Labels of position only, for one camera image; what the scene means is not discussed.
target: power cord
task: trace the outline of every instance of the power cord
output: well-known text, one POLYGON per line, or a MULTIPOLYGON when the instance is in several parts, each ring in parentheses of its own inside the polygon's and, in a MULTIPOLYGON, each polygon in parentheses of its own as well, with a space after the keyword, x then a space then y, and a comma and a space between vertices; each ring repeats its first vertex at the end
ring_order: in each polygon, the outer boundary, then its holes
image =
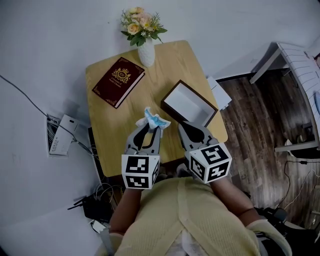
MULTIPOLYGON (((10 82, 8 79, 4 78, 2 75, 0 75, 0 78, 2 78, 4 81, 6 81, 8 84, 12 85, 14 88, 16 88, 20 93, 22 93, 30 102, 31 104, 37 109, 39 110, 46 118, 50 119, 51 121, 54 122, 53 119, 51 119, 49 117, 49 115, 47 115, 46 113, 44 113, 36 104, 34 104, 34 102, 28 97, 28 95, 26 95, 19 87, 17 87, 15 84, 13 84, 12 82, 10 82)), ((99 158, 94 155, 90 149, 88 147, 86 147, 86 145, 84 145, 82 142, 80 142, 79 140, 76 139, 75 135, 68 131, 66 128, 64 128, 62 125, 59 124, 59 127, 61 127, 62 129, 64 129, 66 132, 68 132, 69 134, 72 135, 74 142, 78 143, 80 147, 82 147, 84 150, 86 150, 90 155, 92 155, 94 158, 96 158, 97 160, 99 160, 99 158)))
MULTIPOLYGON (((279 208, 279 206, 281 205, 281 203, 287 198, 288 193, 289 193, 289 190, 290 190, 290 186, 291 186, 290 177, 289 177, 289 175, 286 173, 287 163, 300 163, 300 164, 302 164, 302 165, 307 165, 307 164, 312 164, 312 163, 320 163, 320 161, 317 161, 317 162, 308 162, 308 161, 290 161, 290 160, 288 160, 288 161, 285 162, 284 168, 283 168, 283 172, 284 172, 285 176, 287 176, 287 178, 288 178, 288 180, 289 180, 289 187, 288 187, 288 190, 287 190, 287 192, 286 192, 285 197, 284 197, 284 198, 281 200, 281 202, 278 204, 277 208, 279 208)), ((304 187, 304 184, 306 183, 306 180, 307 180, 307 178, 308 178, 308 176, 309 176, 309 174, 310 174, 311 171, 313 171, 314 174, 315 174, 318 178, 320 178, 320 176, 316 174, 316 171, 315 171, 315 170, 313 170, 313 169, 310 170, 310 171, 308 172, 308 174, 306 175, 303 183, 302 183, 302 186, 301 186, 301 189, 300 189, 299 194, 295 197, 295 199, 294 199, 292 202, 290 202, 290 203, 284 208, 284 210, 285 210, 289 205, 291 205, 294 201, 296 201, 296 199, 297 199, 298 196, 300 195, 300 193, 301 193, 301 191, 302 191, 302 188, 304 187)))

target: vase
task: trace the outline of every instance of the vase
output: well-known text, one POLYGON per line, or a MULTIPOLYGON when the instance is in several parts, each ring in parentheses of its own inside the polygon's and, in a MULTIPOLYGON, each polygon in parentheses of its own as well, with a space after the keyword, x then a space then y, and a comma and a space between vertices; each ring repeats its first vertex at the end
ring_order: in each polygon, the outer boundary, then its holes
POLYGON ((147 38, 143 45, 138 46, 138 55, 142 65, 147 68, 153 65, 155 62, 156 53, 151 37, 147 38))

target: dark red book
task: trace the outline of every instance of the dark red book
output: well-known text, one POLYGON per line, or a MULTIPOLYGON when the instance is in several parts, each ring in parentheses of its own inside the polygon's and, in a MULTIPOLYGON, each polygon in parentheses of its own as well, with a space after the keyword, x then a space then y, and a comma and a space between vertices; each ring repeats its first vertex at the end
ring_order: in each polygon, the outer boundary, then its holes
POLYGON ((144 71, 143 68, 121 57, 105 73, 92 91, 111 106, 117 108, 145 75, 144 71))

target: white cube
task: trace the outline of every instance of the white cube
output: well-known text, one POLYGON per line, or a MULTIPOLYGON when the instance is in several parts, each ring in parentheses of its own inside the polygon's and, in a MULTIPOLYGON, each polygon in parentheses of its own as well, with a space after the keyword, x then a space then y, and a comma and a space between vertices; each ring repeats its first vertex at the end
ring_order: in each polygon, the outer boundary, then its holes
POLYGON ((232 161, 224 143, 186 152, 186 158, 189 162, 189 170, 204 183, 227 176, 232 161))
POLYGON ((128 189, 150 190, 159 174, 159 155, 121 156, 121 172, 128 189))

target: brown box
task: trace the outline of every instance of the brown box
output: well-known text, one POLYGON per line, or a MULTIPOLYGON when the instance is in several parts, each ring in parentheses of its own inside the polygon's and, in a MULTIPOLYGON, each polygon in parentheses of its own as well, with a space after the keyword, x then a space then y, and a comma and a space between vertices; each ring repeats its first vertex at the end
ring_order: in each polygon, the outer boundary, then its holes
POLYGON ((217 108, 182 80, 161 100, 160 107, 178 123, 189 121, 206 127, 217 108))

